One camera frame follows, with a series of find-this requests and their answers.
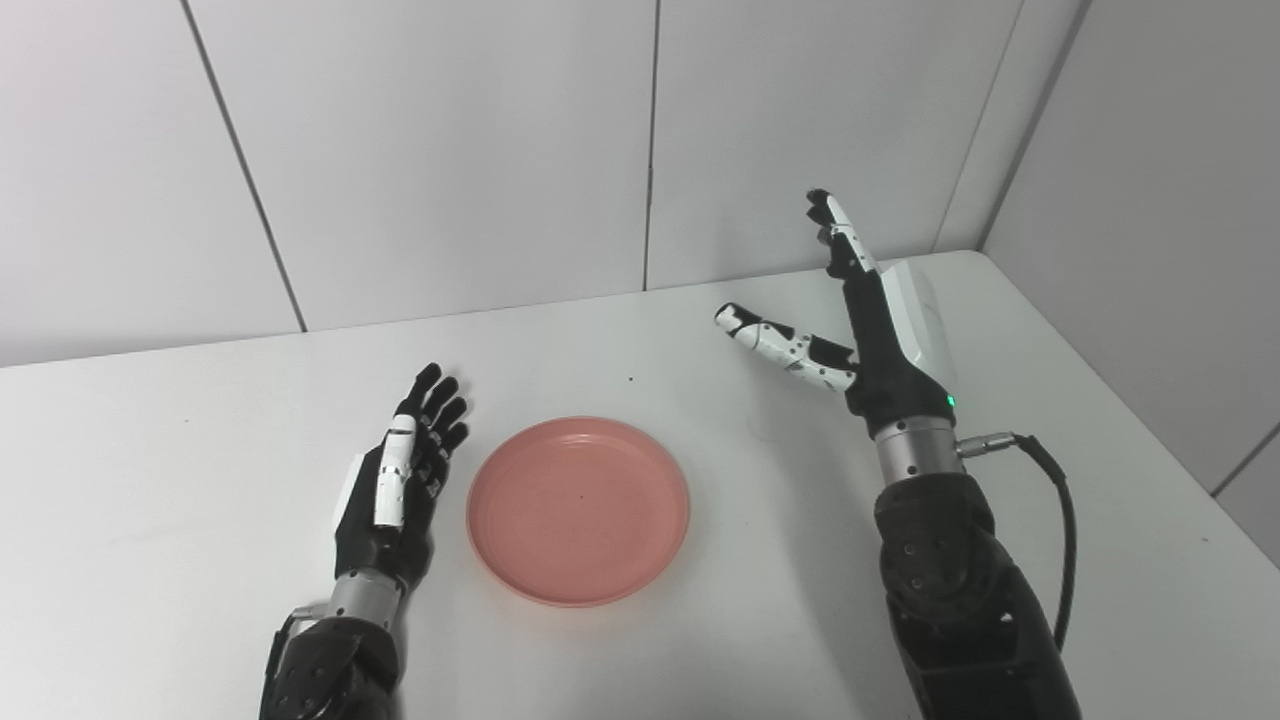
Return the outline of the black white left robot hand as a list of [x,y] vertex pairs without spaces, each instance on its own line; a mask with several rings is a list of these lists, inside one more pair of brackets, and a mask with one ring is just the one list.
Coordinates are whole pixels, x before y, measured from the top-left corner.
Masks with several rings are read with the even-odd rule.
[[379,571],[411,592],[425,577],[430,527],[454,451],[467,439],[460,382],[428,364],[378,443],[357,456],[335,511],[335,575]]

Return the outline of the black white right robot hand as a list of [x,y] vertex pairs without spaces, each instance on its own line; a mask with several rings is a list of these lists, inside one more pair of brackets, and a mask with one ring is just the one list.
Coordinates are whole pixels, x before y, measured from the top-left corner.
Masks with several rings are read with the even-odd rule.
[[910,263],[878,263],[827,190],[809,190],[806,200],[806,217],[829,250],[826,272],[841,284],[852,345],[797,331],[740,304],[723,305],[716,324],[791,375],[841,395],[872,436],[911,416],[952,425],[954,360],[932,283]]

